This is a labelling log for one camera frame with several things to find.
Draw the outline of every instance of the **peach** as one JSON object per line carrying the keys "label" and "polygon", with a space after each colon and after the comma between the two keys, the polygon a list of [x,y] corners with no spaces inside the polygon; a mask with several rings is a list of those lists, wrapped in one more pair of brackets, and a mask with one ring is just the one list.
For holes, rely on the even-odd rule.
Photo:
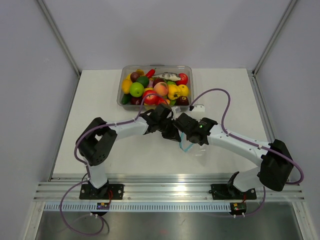
{"label": "peach", "polygon": [[165,96],[168,94],[168,85],[165,82],[159,82],[154,86],[153,90],[160,96]]}

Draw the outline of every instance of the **black mounting bracket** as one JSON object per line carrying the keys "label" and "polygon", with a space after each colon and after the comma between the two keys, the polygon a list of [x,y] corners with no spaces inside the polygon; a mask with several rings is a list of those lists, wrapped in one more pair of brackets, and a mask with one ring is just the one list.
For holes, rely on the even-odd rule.
{"label": "black mounting bracket", "polygon": [[90,184],[82,184],[79,199],[81,200],[109,200],[109,194],[112,192],[111,200],[122,200],[124,197],[125,186],[123,184],[109,184],[104,195],[98,196],[97,191]]}
{"label": "black mounting bracket", "polygon": [[227,184],[212,184],[211,190],[209,191],[210,194],[212,194],[213,200],[243,200],[244,195],[245,199],[247,200],[256,200],[257,194],[256,190],[254,188],[249,189],[246,192],[239,192],[237,194],[233,193],[231,195],[229,193],[229,189],[227,187]]}

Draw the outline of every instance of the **tabletop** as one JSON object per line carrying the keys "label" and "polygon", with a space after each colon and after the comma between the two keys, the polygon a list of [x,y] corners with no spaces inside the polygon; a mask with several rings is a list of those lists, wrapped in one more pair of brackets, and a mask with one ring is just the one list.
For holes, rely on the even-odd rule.
{"label": "tabletop", "polygon": [[[75,142],[96,117],[106,122],[132,119],[136,111],[117,104],[122,70],[83,70],[74,96],[66,128],[55,162],[53,176],[84,174],[84,165],[74,157]],[[231,95],[224,124],[231,131],[266,141],[247,70],[244,68],[192,69],[194,97],[211,88]],[[221,123],[228,98],[223,92],[210,92],[197,104],[204,104],[205,116]],[[247,159],[217,146],[193,147],[183,152],[179,143],[163,139],[160,132],[121,139],[104,161],[108,174],[222,174],[255,167]]]}

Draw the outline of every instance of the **white wall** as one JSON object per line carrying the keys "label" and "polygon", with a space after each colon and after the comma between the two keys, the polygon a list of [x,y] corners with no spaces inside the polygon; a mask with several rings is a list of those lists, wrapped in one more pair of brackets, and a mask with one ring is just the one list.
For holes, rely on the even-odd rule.
{"label": "white wall", "polygon": [[320,1],[298,1],[258,79],[276,126],[293,160],[320,234]]}
{"label": "white wall", "polygon": [[1,1],[0,29],[0,238],[17,240],[77,78],[34,1]]}
{"label": "white wall", "polygon": [[289,0],[45,0],[81,69],[253,69]]}

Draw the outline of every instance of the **fish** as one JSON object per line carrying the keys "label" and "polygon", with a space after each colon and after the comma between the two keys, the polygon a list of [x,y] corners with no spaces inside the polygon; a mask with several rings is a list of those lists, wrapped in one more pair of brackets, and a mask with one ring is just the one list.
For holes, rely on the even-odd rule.
{"label": "fish", "polygon": [[154,79],[161,78],[161,79],[170,80],[170,81],[174,81],[174,82],[181,80],[181,77],[179,77],[178,74],[173,73],[173,72],[159,73],[159,74],[153,75],[152,78],[154,78]]}

